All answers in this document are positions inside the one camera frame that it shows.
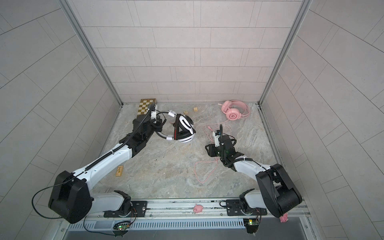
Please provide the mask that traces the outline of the white black headphones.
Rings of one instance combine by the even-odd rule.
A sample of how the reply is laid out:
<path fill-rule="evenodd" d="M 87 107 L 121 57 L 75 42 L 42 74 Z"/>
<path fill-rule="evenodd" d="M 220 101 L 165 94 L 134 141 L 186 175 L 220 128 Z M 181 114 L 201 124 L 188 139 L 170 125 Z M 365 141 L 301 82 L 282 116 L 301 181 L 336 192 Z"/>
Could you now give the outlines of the white black headphones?
<path fill-rule="evenodd" d="M 176 121 L 172 124 L 174 126 L 173 135 L 165 135 L 161 132 L 156 132 L 159 137 L 167 141 L 179 141 L 181 143 L 189 143 L 194 139 L 196 130 L 194 128 L 194 122 L 189 116 L 177 114 L 172 110 L 158 112 L 157 116 L 160 114 L 168 114 L 172 118 L 175 118 Z"/>

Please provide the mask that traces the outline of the pink headphones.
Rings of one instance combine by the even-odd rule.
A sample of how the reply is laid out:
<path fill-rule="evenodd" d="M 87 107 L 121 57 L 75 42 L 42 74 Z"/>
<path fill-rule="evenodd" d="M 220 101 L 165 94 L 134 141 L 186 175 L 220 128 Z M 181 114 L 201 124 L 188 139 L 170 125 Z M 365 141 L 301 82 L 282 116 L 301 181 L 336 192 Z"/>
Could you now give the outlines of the pink headphones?
<path fill-rule="evenodd" d="M 221 111 L 229 121 L 236 121 L 247 118 L 251 111 L 247 104 L 239 100 L 225 101 L 221 106 Z"/>

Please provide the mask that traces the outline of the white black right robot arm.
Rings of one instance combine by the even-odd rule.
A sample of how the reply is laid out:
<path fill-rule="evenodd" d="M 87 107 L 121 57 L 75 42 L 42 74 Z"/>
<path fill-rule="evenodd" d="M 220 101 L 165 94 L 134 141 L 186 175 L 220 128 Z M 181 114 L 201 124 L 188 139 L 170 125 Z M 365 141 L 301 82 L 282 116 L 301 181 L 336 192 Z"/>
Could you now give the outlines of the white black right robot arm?
<path fill-rule="evenodd" d="M 239 196 L 240 210 L 251 215 L 267 209 L 280 218 L 301 204 L 303 198 L 292 179 L 280 164 L 265 165 L 235 150 L 237 140 L 221 131 L 213 133 L 214 143 L 205 146 L 210 157 L 218 157 L 223 165 L 255 180 L 259 190 L 247 190 Z"/>

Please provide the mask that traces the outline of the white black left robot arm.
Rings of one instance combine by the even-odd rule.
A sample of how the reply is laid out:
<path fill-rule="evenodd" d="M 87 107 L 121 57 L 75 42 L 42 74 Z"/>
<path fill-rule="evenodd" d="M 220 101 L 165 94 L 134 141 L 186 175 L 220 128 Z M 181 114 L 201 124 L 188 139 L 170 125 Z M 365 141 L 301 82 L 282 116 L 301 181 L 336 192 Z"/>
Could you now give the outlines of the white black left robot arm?
<path fill-rule="evenodd" d="M 137 155 L 164 121 L 141 116 L 133 120 L 134 130 L 115 147 L 90 164 L 73 172 L 63 171 L 55 180 L 48 207 L 71 224 L 88 214 L 103 212 L 106 217 L 126 217 L 132 213 L 131 197 L 115 190 L 92 195 L 90 191 L 108 173 Z"/>

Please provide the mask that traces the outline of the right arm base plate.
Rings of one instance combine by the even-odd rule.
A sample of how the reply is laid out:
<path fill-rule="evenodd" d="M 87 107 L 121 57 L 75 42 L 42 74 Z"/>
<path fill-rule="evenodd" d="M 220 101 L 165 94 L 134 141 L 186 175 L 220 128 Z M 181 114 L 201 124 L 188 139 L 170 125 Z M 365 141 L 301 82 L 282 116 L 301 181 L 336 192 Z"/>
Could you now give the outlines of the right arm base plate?
<path fill-rule="evenodd" d="M 228 216 L 266 216 L 268 214 L 266 209 L 251 208 L 245 200 L 226 200 L 225 203 Z"/>

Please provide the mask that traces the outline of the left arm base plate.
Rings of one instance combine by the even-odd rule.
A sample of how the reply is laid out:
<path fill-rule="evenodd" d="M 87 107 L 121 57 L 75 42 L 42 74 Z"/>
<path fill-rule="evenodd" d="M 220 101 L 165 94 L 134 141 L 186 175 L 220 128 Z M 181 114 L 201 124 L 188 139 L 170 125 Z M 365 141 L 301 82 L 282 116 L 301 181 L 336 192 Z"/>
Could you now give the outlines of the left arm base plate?
<path fill-rule="evenodd" d="M 147 205 L 147 201 L 124 201 L 118 210 L 105 211 L 104 218 L 141 218 L 146 214 Z"/>

